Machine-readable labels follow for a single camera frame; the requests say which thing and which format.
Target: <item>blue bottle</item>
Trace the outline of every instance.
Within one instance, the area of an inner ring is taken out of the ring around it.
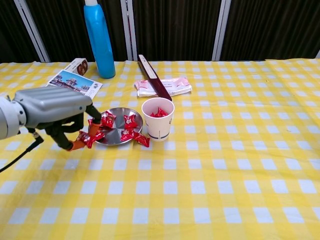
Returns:
[[[115,62],[106,19],[97,0],[85,0],[84,19],[100,77],[110,79],[116,75]]]

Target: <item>red candy wrapper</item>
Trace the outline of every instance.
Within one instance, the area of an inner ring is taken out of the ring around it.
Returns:
[[[113,115],[111,112],[106,111],[105,116],[101,118],[101,126],[112,129],[114,122],[116,120],[116,117],[117,117],[116,115]]]
[[[91,149],[95,141],[100,140],[104,137],[105,134],[101,131],[98,131],[95,136],[90,136],[88,133],[80,131],[79,136],[76,139],[84,142],[88,149]]]
[[[134,138],[134,130],[133,129],[126,129],[121,132],[120,141],[124,142]]]
[[[124,115],[124,129],[135,129],[136,127],[138,127],[138,124],[135,121],[136,115]]]
[[[168,113],[166,111],[162,110],[160,107],[158,107],[158,112],[157,113],[152,112],[150,114],[150,117],[154,117],[154,118],[162,118],[162,117],[165,117],[165,116],[168,116]]]
[[[162,117],[165,117],[165,116],[168,116],[168,113],[164,110],[162,110],[160,107],[158,107],[158,118],[162,118]]]
[[[139,132],[133,132],[134,133],[134,140],[136,140],[138,143],[142,144],[145,147],[149,147],[150,145],[150,138],[144,136],[142,133]]]

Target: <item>white paper cup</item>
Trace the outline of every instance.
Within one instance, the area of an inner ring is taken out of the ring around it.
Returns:
[[[151,113],[156,114],[158,112],[158,107],[168,115],[163,117],[150,116]],[[150,138],[156,142],[166,140],[170,133],[170,126],[175,111],[173,102],[162,97],[150,98],[142,104],[141,109]]]

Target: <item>stainless steel plate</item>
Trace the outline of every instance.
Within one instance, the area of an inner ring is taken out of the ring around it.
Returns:
[[[107,111],[109,111],[113,115],[116,115],[116,119],[113,123],[112,129],[105,127],[102,130],[104,132],[104,138],[97,141],[98,144],[103,144],[106,146],[115,146],[115,145],[125,144],[132,140],[130,139],[127,141],[120,141],[121,132],[125,130],[124,115],[131,116],[135,114],[136,116],[135,122],[138,124],[138,126],[134,129],[134,131],[138,133],[141,132],[144,121],[141,115],[137,111],[130,108],[126,108],[126,107],[115,107],[115,108],[108,109]]]

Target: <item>booklet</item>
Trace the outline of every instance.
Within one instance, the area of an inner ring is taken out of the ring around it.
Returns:
[[[61,70],[56,76],[49,80],[47,85],[58,86],[71,89],[83,95],[89,96],[91,99],[95,97],[102,83],[93,81],[84,76],[80,76],[73,72]]]

